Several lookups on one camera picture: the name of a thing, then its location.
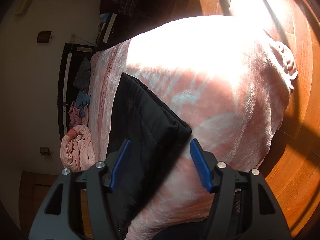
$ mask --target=blue cloth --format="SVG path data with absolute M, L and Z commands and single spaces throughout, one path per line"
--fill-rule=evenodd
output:
M 77 99 L 76 99 L 76 107 L 80 110 L 79 116 L 85 117 L 85 113 L 83 110 L 83 107 L 90 103 L 90 96 L 83 93 L 82 91 L 79 91 Z

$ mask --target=rolled pink blanket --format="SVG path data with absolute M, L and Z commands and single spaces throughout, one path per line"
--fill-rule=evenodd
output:
M 77 125 L 64 136 L 60 158 L 63 166 L 73 172 L 87 170 L 96 163 L 92 136 L 87 126 Z

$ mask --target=white strip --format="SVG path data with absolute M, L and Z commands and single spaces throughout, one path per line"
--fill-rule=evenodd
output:
M 72 53 L 68 54 L 67 64 L 66 64 L 66 71 L 64 73 L 64 81 L 63 81 L 63 102 L 66 102 L 67 99 L 67 84 L 68 84 L 68 76 L 69 76 L 69 68 L 70 68 L 70 62 L 71 62 Z M 63 129 L 64 134 L 67 133 L 67 117 L 66 117 L 67 109 L 65 106 L 63 106 Z
M 109 39 L 109 35 L 110 35 L 111 29 L 112 29 L 113 23 L 115 22 L 116 17 L 117 17 L 117 14 L 113 13 L 112 16 L 111 16 L 110 22 L 108 24 L 108 27 L 106 29 L 106 33 L 105 33 L 105 35 L 103 37 L 103 42 L 104 43 L 107 43 L 107 41 Z

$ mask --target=bed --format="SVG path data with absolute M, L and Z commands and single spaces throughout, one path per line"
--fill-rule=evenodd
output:
M 98 51 L 91 57 L 88 92 L 97 161 L 106 157 L 122 72 L 141 80 L 186 121 L 204 150 L 243 171 L 259 167 L 267 155 L 297 77 L 286 46 L 233 17 L 181 19 Z M 151 239 L 168 226 L 201 221 L 211 202 L 186 147 L 132 220 L 126 239 Z

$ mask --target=power outlet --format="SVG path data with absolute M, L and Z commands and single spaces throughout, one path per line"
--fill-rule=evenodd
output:
M 77 37 L 77 34 L 76 34 L 76 33 L 71 33 L 69 43 L 75 43 L 76 37 Z

